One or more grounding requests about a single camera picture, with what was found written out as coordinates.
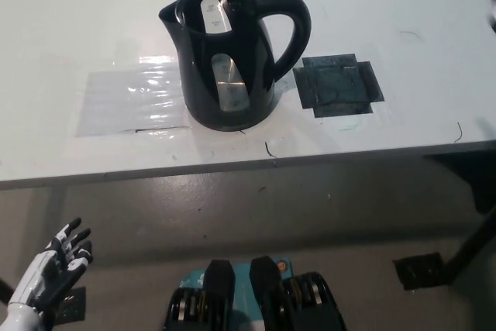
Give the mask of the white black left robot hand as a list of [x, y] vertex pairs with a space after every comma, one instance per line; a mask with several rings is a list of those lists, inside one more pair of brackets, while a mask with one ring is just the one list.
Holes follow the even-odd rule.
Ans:
[[67, 223], [34, 257], [8, 305], [26, 305], [39, 314], [58, 307], [93, 261], [91, 230], [78, 233], [80, 224], [81, 218]]

